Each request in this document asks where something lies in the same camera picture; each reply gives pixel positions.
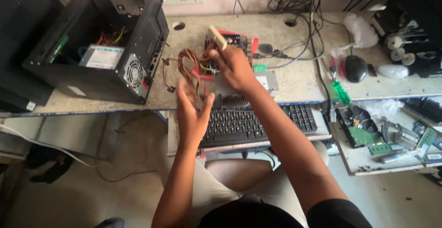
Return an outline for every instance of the computer case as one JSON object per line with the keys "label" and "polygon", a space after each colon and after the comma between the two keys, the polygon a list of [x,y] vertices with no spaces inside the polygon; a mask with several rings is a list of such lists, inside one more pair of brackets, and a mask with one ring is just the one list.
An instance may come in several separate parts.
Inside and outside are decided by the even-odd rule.
{"label": "computer case", "polygon": [[[71,0],[23,67],[67,95],[143,105],[169,34],[163,0]],[[81,49],[127,32],[112,68],[85,66]]]}
{"label": "computer case", "polygon": [[53,87],[21,64],[63,9],[59,0],[0,0],[0,111],[46,105]]}

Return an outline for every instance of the desk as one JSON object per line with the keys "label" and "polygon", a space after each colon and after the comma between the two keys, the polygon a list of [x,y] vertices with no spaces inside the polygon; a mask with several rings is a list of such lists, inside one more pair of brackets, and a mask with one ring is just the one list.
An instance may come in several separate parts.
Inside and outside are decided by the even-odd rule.
{"label": "desk", "polygon": [[[346,13],[337,12],[324,13],[323,16],[329,21],[342,23],[345,15]],[[362,12],[362,15],[368,20],[372,13]],[[307,26],[303,21],[298,20],[295,27],[288,27],[284,24],[285,20],[293,19],[293,17],[290,14],[169,17],[167,22],[170,34],[167,42],[170,44],[170,47],[165,47],[163,58],[176,58],[183,48],[189,48],[195,51],[197,55],[200,54],[204,46],[204,39],[209,24],[213,24],[219,29],[257,37],[261,44],[272,44],[274,49],[282,49],[307,37]],[[184,22],[186,27],[180,31],[173,30],[172,25],[176,22]],[[325,61],[330,61],[330,49],[348,44],[347,33],[342,26],[324,23],[320,33],[325,43]],[[296,56],[301,50],[301,47],[290,49],[287,50],[287,54],[289,56]],[[375,67],[391,63],[379,45],[370,49],[355,49],[354,54],[360,56],[368,63],[372,63]],[[304,56],[312,57],[310,50],[307,50]],[[272,58],[261,59],[256,62],[275,66],[287,63],[288,60]],[[34,112],[23,114],[0,113],[0,117],[175,109],[175,96],[166,90],[161,74],[162,71],[157,70],[146,105],[73,98],[55,90],[47,105],[37,106]],[[324,94],[319,87],[316,67],[313,61],[295,61],[283,69],[277,69],[275,74],[279,84],[279,94],[275,97],[275,101],[279,103],[319,103],[325,100]],[[176,68],[175,61],[172,61],[171,65],[167,67],[166,75],[168,83],[176,85],[178,78],[181,76]],[[408,77],[406,80],[389,79],[382,75],[379,75],[377,78],[367,76],[361,83],[346,84],[350,87],[347,92],[354,101],[442,96],[442,81],[440,79],[421,79],[417,75]],[[208,90],[213,90],[213,84],[210,84],[210,82],[207,83],[207,87]]]}
{"label": "desk", "polygon": [[[381,119],[377,117],[372,118],[378,129],[381,129]],[[387,115],[387,118],[391,122],[399,123],[409,130],[413,129],[413,123],[417,121],[404,111],[399,111],[395,115]],[[336,145],[349,175],[384,174],[442,165],[442,163],[423,163],[414,156],[387,164],[378,163],[377,159],[385,156],[386,154],[372,155],[368,147],[360,147],[356,149],[352,148],[350,143],[347,141],[344,131],[340,128],[341,126],[338,122],[330,125]],[[390,132],[397,131],[394,128],[391,128],[390,130],[391,131],[389,131],[389,134]]]}

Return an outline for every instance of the black shirt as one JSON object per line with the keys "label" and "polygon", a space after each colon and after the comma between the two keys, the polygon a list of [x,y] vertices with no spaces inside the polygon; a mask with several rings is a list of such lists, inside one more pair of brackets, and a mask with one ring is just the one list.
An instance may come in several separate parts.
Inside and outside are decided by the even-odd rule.
{"label": "black shirt", "polygon": [[[314,205],[307,213],[309,228],[371,228],[355,204],[343,199],[325,200]],[[293,227],[302,225],[286,211],[262,202],[240,198],[214,209],[201,220],[199,228],[216,227]]]}

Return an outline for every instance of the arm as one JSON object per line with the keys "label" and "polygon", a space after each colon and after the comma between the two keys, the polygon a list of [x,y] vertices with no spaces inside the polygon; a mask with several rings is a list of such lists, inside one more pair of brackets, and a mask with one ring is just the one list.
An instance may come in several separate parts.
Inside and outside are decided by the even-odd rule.
{"label": "arm", "polygon": [[206,132],[215,95],[207,96],[202,112],[198,113],[189,99],[196,100],[196,94],[186,84],[184,79],[178,83],[176,112],[180,144],[163,195],[153,216],[153,228],[179,225],[192,205],[195,155]]}
{"label": "arm", "polygon": [[256,80],[242,50],[209,52],[226,81],[250,102],[284,167],[305,214],[327,199],[347,199],[318,152],[301,130]]}

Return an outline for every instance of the hand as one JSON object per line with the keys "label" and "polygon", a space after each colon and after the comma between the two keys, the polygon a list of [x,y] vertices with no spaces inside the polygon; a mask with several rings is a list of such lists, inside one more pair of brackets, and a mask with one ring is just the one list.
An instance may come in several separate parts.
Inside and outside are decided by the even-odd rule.
{"label": "hand", "polygon": [[228,45],[221,55],[217,50],[212,49],[208,56],[217,62],[224,79],[239,92],[244,93],[259,84],[247,57],[241,49]]}
{"label": "hand", "polygon": [[176,110],[180,130],[179,147],[184,146],[184,149],[196,152],[202,137],[206,133],[214,99],[215,94],[207,95],[202,104],[201,112],[198,112],[194,107],[198,100],[195,89],[190,87],[185,79],[180,79],[177,87],[178,106]]}

